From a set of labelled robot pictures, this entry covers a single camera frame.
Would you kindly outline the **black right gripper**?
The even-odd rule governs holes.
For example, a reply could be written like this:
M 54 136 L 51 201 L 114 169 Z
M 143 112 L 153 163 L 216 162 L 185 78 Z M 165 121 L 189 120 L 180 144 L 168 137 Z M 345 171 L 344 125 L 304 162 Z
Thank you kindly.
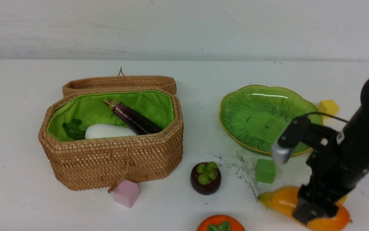
M 338 213 L 336 202 L 346 189 L 338 183 L 340 172 L 335 170 L 341 160 L 338 132 L 318 124 L 295 124 L 297 139 L 311 147 L 306 161 L 312 174 L 309 183 L 302 185 L 297 196 L 293 218 L 304 225 L 316 219 L 331 219 Z

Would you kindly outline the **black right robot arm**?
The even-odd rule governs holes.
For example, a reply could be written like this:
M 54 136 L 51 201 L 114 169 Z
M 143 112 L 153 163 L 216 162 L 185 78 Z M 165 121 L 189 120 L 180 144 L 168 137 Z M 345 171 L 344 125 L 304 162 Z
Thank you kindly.
M 355 189 L 369 172 L 369 79 L 362 87 L 361 105 L 342 130 L 324 128 L 327 145 L 317 146 L 306 161 L 309 183 L 297 195 L 293 218 L 307 225 L 338 213 L 337 201 Z

